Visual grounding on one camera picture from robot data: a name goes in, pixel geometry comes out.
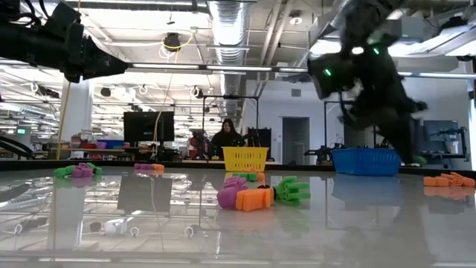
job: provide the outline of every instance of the black monitor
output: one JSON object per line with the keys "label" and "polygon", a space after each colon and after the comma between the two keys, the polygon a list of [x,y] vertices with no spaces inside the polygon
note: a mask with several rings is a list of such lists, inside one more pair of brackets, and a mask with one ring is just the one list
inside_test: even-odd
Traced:
{"label": "black monitor", "polygon": [[[174,141],[173,112],[162,112],[157,124],[157,141]],[[158,112],[125,112],[124,141],[152,141]]]}
{"label": "black monitor", "polygon": [[427,141],[458,141],[456,120],[425,120],[423,127]]}

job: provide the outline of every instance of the long dark hair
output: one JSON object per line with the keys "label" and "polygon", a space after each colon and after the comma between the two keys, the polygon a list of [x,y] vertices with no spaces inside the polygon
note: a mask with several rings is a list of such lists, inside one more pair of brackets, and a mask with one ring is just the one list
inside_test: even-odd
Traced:
{"label": "long dark hair", "polygon": [[235,130],[235,125],[233,124],[233,121],[230,119],[230,118],[226,118],[224,121],[223,121],[223,124],[222,124],[222,130],[220,130],[220,132],[222,134],[226,134],[225,133],[225,130],[223,129],[225,123],[228,123],[228,126],[230,127],[230,133],[229,134],[237,134],[237,131]]}

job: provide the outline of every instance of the yellow basket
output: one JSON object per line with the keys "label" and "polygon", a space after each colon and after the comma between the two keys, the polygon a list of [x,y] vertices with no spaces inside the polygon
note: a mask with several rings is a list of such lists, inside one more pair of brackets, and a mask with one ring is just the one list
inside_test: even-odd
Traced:
{"label": "yellow basket", "polygon": [[225,169],[228,172],[237,172],[245,168],[254,168],[263,172],[268,149],[266,147],[223,147]]}

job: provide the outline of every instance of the black robot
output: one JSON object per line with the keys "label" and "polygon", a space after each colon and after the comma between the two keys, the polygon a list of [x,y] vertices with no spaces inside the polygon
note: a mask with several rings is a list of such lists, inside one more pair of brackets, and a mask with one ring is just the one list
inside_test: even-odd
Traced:
{"label": "black robot", "polygon": [[[409,98],[402,77],[388,53],[398,37],[384,34],[378,42],[369,43],[370,35],[403,1],[350,0],[342,9],[344,23],[339,28],[341,51],[308,61],[308,72],[318,97],[351,90],[360,83],[362,90],[347,110],[341,104],[341,121],[356,130],[376,125],[406,164],[418,162],[413,149],[411,114],[427,109],[424,102]],[[354,48],[363,48],[353,54]]]}

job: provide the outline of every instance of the green led light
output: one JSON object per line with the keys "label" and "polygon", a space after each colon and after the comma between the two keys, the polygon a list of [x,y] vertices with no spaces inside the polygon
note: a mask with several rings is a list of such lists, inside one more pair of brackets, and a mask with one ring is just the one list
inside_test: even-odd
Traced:
{"label": "green led light", "polygon": [[328,68],[324,69],[324,74],[326,76],[331,76],[332,75],[332,73],[330,72],[330,70]]}

